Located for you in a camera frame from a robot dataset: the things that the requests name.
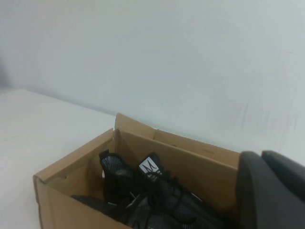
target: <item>black shoe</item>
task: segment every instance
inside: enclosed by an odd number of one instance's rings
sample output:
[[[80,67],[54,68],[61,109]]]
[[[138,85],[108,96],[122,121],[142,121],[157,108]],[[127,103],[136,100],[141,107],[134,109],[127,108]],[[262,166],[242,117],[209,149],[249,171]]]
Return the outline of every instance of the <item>black shoe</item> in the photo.
[[[149,154],[138,166],[138,171],[150,180],[147,189],[152,188],[157,193],[167,214],[185,223],[196,220],[201,224],[199,228],[226,228],[221,216],[210,205],[180,185],[177,178],[171,178],[156,153]]]
[[[194,225],[196,222],[196,225],[201,225],[196,228],[226,228],[222,218],[211,206],[182,187],[178,179],[170,177],[170,173],[161,166],[157,154],[149,154],[139,164],[138,172],[117,154],[105,151],[100,154],[100,159],[105,173],[106,201],[119,203],[124,198],[149,191],[158,197],[162,211],[185,225]]]
[[[123,200],[119,205],[109,205],[98,198],[88,196],[72,196],[81,203],[102,212],[105,215],[133,229],[192,229],[164,212],[152,207],[149,193],[142,193],[133,201]]]

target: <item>white table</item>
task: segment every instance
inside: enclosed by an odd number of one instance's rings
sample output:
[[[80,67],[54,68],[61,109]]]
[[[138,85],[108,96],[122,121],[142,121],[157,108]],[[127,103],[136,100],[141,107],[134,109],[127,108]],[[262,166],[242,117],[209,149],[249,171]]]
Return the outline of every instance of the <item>white table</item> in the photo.
[[[39,229],[32,176],[114,122],[112,115],[0,86],[0,229]]]

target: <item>white surface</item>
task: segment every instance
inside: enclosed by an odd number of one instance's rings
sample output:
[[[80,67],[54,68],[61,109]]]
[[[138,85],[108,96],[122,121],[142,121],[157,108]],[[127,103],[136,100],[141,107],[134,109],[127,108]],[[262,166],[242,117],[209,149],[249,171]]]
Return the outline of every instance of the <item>white surface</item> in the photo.
[[[32,176],[114,127],[115,117],[0,88],[0,229],[40,229]]]
[[[305,164],[305,1],[2,0],[3,81]]]

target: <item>shoe logo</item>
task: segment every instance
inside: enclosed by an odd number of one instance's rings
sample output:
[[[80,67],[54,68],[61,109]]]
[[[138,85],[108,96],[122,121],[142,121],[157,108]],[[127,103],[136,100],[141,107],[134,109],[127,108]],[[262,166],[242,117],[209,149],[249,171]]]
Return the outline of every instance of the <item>shoe logo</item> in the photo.
[[[140,169],[144,172],[144,173],[148,173],[148,172],[159,172],[159,168],[157,167],[157,165],[154,163],[154,161],[148,157],[146,158],[140,165],[139,165]]]

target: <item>cardboard box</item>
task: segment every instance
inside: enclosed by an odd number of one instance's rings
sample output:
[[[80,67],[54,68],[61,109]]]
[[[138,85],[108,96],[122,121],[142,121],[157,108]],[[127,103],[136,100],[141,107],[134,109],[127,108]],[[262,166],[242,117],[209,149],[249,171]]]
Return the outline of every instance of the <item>cardboard box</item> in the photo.
[[[33,177],[42,229],[126,229],[108,216],[72,199],[103,198],[98,154],[109,149],[136,168],[156,152],[182,185],[216,210],[237,218],[235,183],[239,153],[173,135],[118,114],[108,130]]]

